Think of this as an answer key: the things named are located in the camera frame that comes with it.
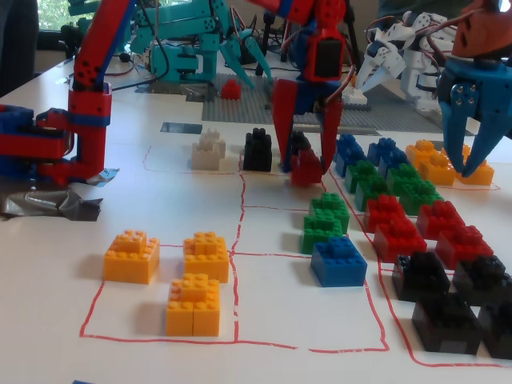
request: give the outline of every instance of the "grid of red lines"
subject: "grid of red lines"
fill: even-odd
[[[165,171],[160,171],[160,170],[151,170],[151,169],[148,169],[146,167],[146,160],[147,160],[147,157],[149,156],[150,152],[151,152],[151,146],[148,149],[148,151],[146,153],[146,156],[144,157],[144,160],[142,161],[142,164],[144,165],[144,169],[149,171],[149,172],[165,172]],[[179,173],[180,174],[220,174],[220,173],[197,173],[197,172],[179,172]],[[81,338],[98,338],[98,339],[108,340],[108,341],[112,341],[112,342],[127,342],[127,343],[131,343],[131,342],[132,343],[175,342],[175,343],[203,344],[203,345],[254,344],[254,345],[260,345],[260,346],[272,346],[272,347],[277,347],[277,348],[286,348],[286,349],[290,349],[290,350],[296,350],[297,349],[296,346],[287,346],[287,345],[277,344],[277,343],[272,343],[272,342],[260,342],[260,341],[251,341],[251,340],[241,340],[238,337],[238,333],[239,333],[238,332],[238,330],[239,330],[238,313],[237,313],[237,308],[238,308],[238,276],[237,276],[236,266],[234,264],[234,256],[236,254],[244,254],[244,255],[248,255],[248,256],[264,256],[265,255],[265,256],[287,257],[287,258],[310,258],[310,257],[309,256],[301,256],[301,255],[292,255],[292,254],[248,254],[248,253],[237,253],[236,252],[236,246],[237,246],[238,241],[240,239],[240,233],[242,231],[242,223],[243,223],[243,219],[244,219],[244,216],[245,216],[245,213],[246,213],[246,208],[261,208],[261,209],[272,209],[272,210],[288,210],[288,209],[282,209],[282,208],[278,208],[278,207],[246,206],[245,205],[244,197],[245,197],[245,194],[246,194],[246,180],[244,179],[244,173],[242,172],[242,155],[240,155],[240,158],[238,160],[238,172],[237,173],[235,173],[235,172],[223,173],[223,174],[238,175],[240,177],[240,179],[242,180],[242,192],[240,194],[240,199],[241,199],[241,204],[240,204],[240,208],[241,208],[240,220],[239,220],[239,224],[238,224],[238,228],[237,228],[236,239],[235,239],[235,241],[234,241],[234,243],[233,243],[233,245],[231,247],[231,250],[229,252],[229,254],[230,254],[230,264],[231,264],[231,268],[232,268],[233,276],[234,276],[234,315],[235,315],[234,339],[231,340],[231,341],[223,341],[223,342],[222,341],[218,341],[218,342],[211,341],[211,342],[208,342],[208,341],[195,341],[195,340],[179,340],[179,339],[170,339],[170,338],[125,339],[125,338],[112,338],[112,337],[109,337],[109,336],[102,336],[102,335],[96,335],[96,334],[87,334],[86,333],[87,324],[89,323],[90,318],[91,318],[91,316],[92,316],[92,314],[94,312],[94,307],[95,307],[96,301],[98,300],[98,298],[102,294],[102,290],[103,290],[103,288],[105,286],[105,282],[102,282],[102,284],[100,285],[100,287],[98,289],[98,292],[94,296],[93,301],[92,301],[92,303],[90,305],[89,313],[87,314],[86,319],[85,319],[84,323],[82,324],[82,326],[80,328],[79,336]],[[328,174],[332,178],[333,182],[335,183],[335,185],[336,185],[336,187],[338,189],[339,194],[345,200],[346,205],[348,206],[348,208],[352,212],[352,215],[354,216],[354,218],[357,220],[358,224],[360,225],[362,232],[366,236],[366,239],[370,243],[373,243],[371,238],[370,238],[370,236],[366,232],[366,230],[364,228],[364,225],[362,224],[362,221],[359,218],[359,215],[356,213],[356,211],[354,210],[354,208],[350,204],[349,199],[346,197],[345,193],[343,192],[342,188],[340,187],[339,182],[338,182],[339,178],[336,178],[333,175],[332,170],[329,170]],[[266,174],[266,175],[268,175],[268,176],[275,176],[275,177],[281,176],[280,174]],[[492,191],[492,190],[500,190],[501,189],[499,186],[496,186],[495,184],[493,184],[493,186],[494,186],[493,189],[486,189],[486,190]],[[324,189],[324,191],[327,191],[326,186],[324,185],[323,182],[322,182],[322,188]],[[175,245],[161,245],[161,246],[181,247],[181,246],[175,246]],[[413,348],[412,348],[412,346],[410,344],[410,340],[409,340],[409,338],[408,338],[408,336],[407,336],[407,334],[406,334],[402,324],[400,323],[400,320],[398,319],[398,316],[394,312],[392,300],[391,300],[390,295],[389,295],[389,293],[387,291],[386,285],[384,284],[383,275],[382,275],[383,271],[391,272],[392,270],[382,268],[381,261],[378,259],[378,279],[379,279],[379,282],[381,284],[382,291],[383,291],[383,293],[384,293],[384,295],[386,297],[386,300],[387,300],[387,303],[388,303],[388,307],[390,308],[391,315],[393,316],[393,319],[396,322],[398,329],[400,330],[400,333],[401,333],[401,335],[403,337],[403,341],[404,341],[404,343],[406,345],[406,348],[407,348],[407,350],[409,352],[409,356],[410,356],[410,358],[411,358],[411,360],[413,362],[415,362],[416,364],[419,364],[420,366],[424,366],[424,367],[428,367],[428,368],[470,367],[470,366],[471,367],[512,368],[512,366],[505,366],[505,365],[497,364],[497,363],[451,362],[451,363],[431,364],[431,363],[419,361],[414,356],[414,350],[413,350]],[[375,320],[377,321],[378,326],[379,326],[380,331],[381,331],[381,339],[380,339],[380,341],[381,341],[382,347],[381,348],[344,349],[344,350],[315,350],[315,349],[309,349],[309,351],[315,352],[315,353],[322,353],[322,354],[346,354],[346,353],[358,353],[358,352],[388,352],[390,350],[390,348],[389,348],[389,346],[388,346],[388,344],[386,342],[386,330],[384,329],[384,325],[382,324],[382,321],[381,321],[380,317],[378,316],[378,313],[377,313],[377,311],[376,311],[376,309],[374,307],[374,303],[373,303],[373,299],[372,299],[372,296],[371,296],[370,288],[368,287],[368,284],[367,284],[366,281],[365,281],[365,290],[366,290],[366,296],[368,298],[368,303],[370,305],[372,313],[375,316]]]
[[[146,167],[146,160],[147,160],[147,156],[150,154],[150,149],[148,150],[147,154],[146,154],[146,157],[144,159],[144,168],[147,170],[147,171],[152,171],[150,169],[148,169]],[[99,289],[98,289],[98,292],[96,293],[96,295],[94,296],[93,298],[93,301],[90,305],[90,309],[89,309],[89,313],[87,314],[86,316],[86,319],[84,321],[84,323],[82,324],[81,328],[80,328],[80,334],[79,336],[81,338],[97,338],[97,339],[102,339],[102,340],[107,340],[107,341],[111,341],[111,342],[125,342],[125,343],[148,343],[148,342],[171,342],[171,343],[187,343],[187,344],[203,344],[203,345],[233,345],[233,344],[253,344],[253,345],[259,345],[259,346],[272,346],[272,347],[277,347],[277,348],[286,348],[286,349],[289,349],[289,350],[296,350],[298,349],[297,346],[288,346],[288,345],[283,345],[283,344],[279,344],[279,343],[275,343],[275,342],[263,342],[263,341],[255,341],[255,340],[242,340],[240,339],[240,337],[238,336],[239,335],[239,321],[238,321],[238,313],[237,313],[237,310],[238,310],[238,301],[239,301],[239,297],[238,297],[238,276],[237,276],[237,269],[236,269],[236,265],[235,265],[235,262],[234,262],[234,256],[236,254],[240,254],[240,255],[246,255],[246,256],[263,256],[263,255],[268,255],[268,256],[275,256],[275,257],[284,257],[284,258],[310,258],[310,256],[304,256],[304,255],[294,255],[294,254],[249,254],[249,253],[237,253],[236,252],[236,247],[237,247],[237,244],[238,244],[238,241],[240,239],[240,234],[242,232],[242,224],[243,224],[243,220],[244,220],[244,217],[245,217],[245,214],[246,214],[246,208],[255,208],[255,209],[272,209],[272,210],[280,210],[280,208],[274,208],[274,207],[266,207],[266,206],[246,206],[245,204],[245,195],[246,195],[246,180],[244,179],[244,173],[242,172],[242,156],[240,156],[239,158],[239,161],[238,161],[238,173],[232,173],[232,175],[237,175],[238,177],[240,177],[240,179],[242,180],[242,192],[240,193],[240,209],[241,209],[241,213],[240,213],[240,219],[239,219],[239,223],[238,223],[238,228],[237,228],[237,232],[236,232],[236,239],[233,243],[233,245],[231,246],[230,248],[230,251],[229,251],[229,257],[230,257],[230,265],[231,265],[231,269],[233,271],[233,276],[234,276],[234,336],[233,336],[233,340],[229,340],[229,341],[199,341],[199,340],[189,340],[189,339],[176,339],[176,338],[136,338],[136,339],[128,339],[128,338],[113,338],[113,337],[110,337],[110,336],[106,336],[106,335],[99,335],[99,334],[88,334],[86,332],[86,328],[87,328],[87,325],[89,324],[89,321],[94,313],[94,308],[96,306],[96,302],[98,301],[99,297],[101,296],[102,292],[103,292],[103,289],[105,287],[105,282],[103,281],[102,284],[100,285]],[[268,174],[270,176],[280,176],[280,175],[277,175],[277,174]],[[322,188],[326,191],[326,187],[325,185],[322,183]],[[161,245],[163,247],[182,247],[182,246],[177,246],[177,245]],[[380,329],[380,334],[381,334],[381,338],[380,338],[380,343],[382,344],[382,347],[369,347],[369,348],[353,348],[353,349],[343,349],[343,350],[318,350],[318,349],[309,349],[309,351],[311,352],[314,352],[314,353],[320,353],[320,354],[346,354],[346,353],[359,353],[359,352],[387,352],[390,350],[389,346],[387,345],[386,343],[386,331],[384,329],[384,325],[382,324],[381,322],[381,319],[380,317],[378,316],[377,314],[377,311],[374,307],[374,302],[373,302],[373,299],[372,299],[372,296],[371,296],[371,292],[370,292],[370,288],[368,287],[368,284],[367,282],[365,281],[365,292],[366,292],[366,297],[368,299],[368,304],[371,308],[371,311],[375,317],[375,321],[376,323],[378,324],[378,327]]]

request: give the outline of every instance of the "window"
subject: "window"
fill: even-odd
[[[160,0],[161,6],[178,4],[189,0]],[[92,18],[94,14],[81,14],[70,16],[68,0],[38,0],[39,4],[39,28],[41,30],[60,30],[65,24],[76,24],[80,18]]]

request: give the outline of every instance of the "teal robot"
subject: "teal robot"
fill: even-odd
[[[250,77],[240,64],[242,45],[262,66],[267,79],[272,82],[270,67],[259,45],[252,37],[252,30],[246,29],[243,20],[226,0],[191,0],[160,6],[158,23],[156,9],[148,9],[149,22],[158,24],[158,37],[164,39],[193,38],[191,44],[163,45],[170,68],[161,82],[173,84],[190,82],[211,82],[217,74],[217,52],[220,50],[229,68],[246,84],[254,88]],[[144,54],[150,48],[154,36],[143,12],[135,16],[137,29],[131,43],[131,50]],[[152,45],[150,71],[157,76],[166,72],[166,61],[159,46]],[[202,72],[199,71],[199,56],[202,57]]]

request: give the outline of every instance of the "orange lego brick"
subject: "orange lego brick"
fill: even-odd
[[[210,279],[228,282],[230,261],[224,238],[213,232],[196,233],[183,242],[183,255],[186,274],[207,274]]]
[[[105,253],[103,278],[112,282],[149,284],[159,263],[159,240],[151,238],[147,241],[144,232],[126,231],[116,237]]]
[[[218,336],[220,316],[219,282],[209,280],[206,300],[194,304],[194,336]]]
[[[183,302],[204,302],[208,291],[207,274],[184,274],[182,280]]]
[[[173,280],[169,289],[169,301],[180,302],[182,300],[182,281]]]
[[[471,147],[468,146],[467,144],[464,144],[464,147],[462,148],[462,156],[464,157],[464,162],[470,156],[470,153],[471,153]],[[441,148],[441,154],[444,154],[445,156],[448,157],[444,148]]]
[[[166,316],[167,336],[194,336],[194,304],[168,302]]]
[[[436,186],[452,186],[455,181],[455,169],[442,154],[432,154],[428,160],[420,160],[418,172],[423,180]]]
[[[457,180],[462,184],[471,186],[490,186],[493,183],[494,169],[484,161],[479,168],[468,178],[457,174]]]
[[[406,155],[414,168],[419,167],[421,160],[428,160],[433,154],[438,152],[434,148],[434,144],[428,140],[418,140],[415,146],[407,146]]]

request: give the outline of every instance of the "white robot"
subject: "white robot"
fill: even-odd
[[[439,58],[439,53],[451,52],[457,29],[450,26],[430,35],[438,52],[421,32],[445,21],[438,14],[418,15],[409,11],[403,15],[403,23],[396,23],[387,31],[370,30],[374,32],[374,40],[366,48],[356,88],[367,92],[401,74],[401,88],[408,102],[419,110],[440,110],[436,81],[442,63],[438,65],[435,58]]]

